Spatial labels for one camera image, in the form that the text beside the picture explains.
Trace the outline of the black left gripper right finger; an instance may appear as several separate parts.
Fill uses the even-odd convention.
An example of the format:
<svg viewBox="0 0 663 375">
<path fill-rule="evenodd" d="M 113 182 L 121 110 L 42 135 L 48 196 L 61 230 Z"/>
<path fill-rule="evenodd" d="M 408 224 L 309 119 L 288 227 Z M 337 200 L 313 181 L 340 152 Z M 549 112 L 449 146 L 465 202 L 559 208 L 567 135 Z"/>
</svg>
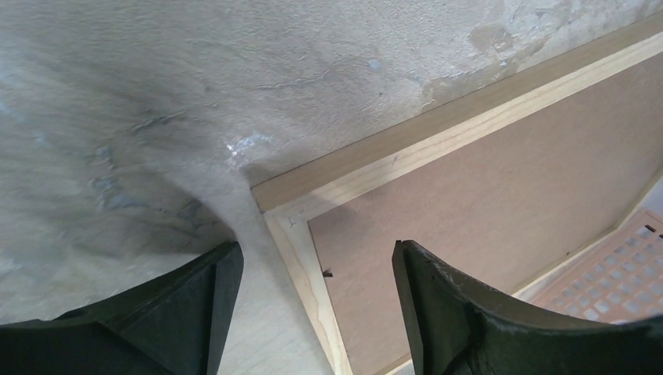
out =
<svg viewBox="0 0 663 375">
<path fill-rule="evenodd" d="M 417 374 L 659 374 L 662 318 L 621 325 L 503 293 L 398 241 L 392 268 Z"/>
</svg>

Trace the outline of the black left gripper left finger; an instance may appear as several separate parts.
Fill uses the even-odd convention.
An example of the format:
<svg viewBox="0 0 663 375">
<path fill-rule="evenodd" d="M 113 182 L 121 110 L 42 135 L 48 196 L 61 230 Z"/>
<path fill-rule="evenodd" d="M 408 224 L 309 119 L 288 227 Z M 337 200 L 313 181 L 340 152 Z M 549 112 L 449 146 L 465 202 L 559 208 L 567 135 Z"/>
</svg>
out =
<svg viewBox="0 0 663 375">
<path fill-rule="evenodd" d="M 215 374 L 242 279 L 235 241 L 53 320 L 1 327 L 4 374 Z"/>
</svg>

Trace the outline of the light wooden picture frame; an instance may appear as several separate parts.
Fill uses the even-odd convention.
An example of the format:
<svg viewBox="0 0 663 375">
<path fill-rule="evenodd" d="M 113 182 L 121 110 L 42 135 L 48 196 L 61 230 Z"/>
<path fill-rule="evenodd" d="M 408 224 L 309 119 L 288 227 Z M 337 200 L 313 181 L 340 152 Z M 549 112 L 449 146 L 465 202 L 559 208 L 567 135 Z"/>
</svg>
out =
<svg viewBox="0 0 663 375">
<path fill-rule="evenodd" d="M 335 374 L 351 364 L 308 227 L 313 218 L 662 51 L 655 13 L 252 188 Z"/>
</svg>

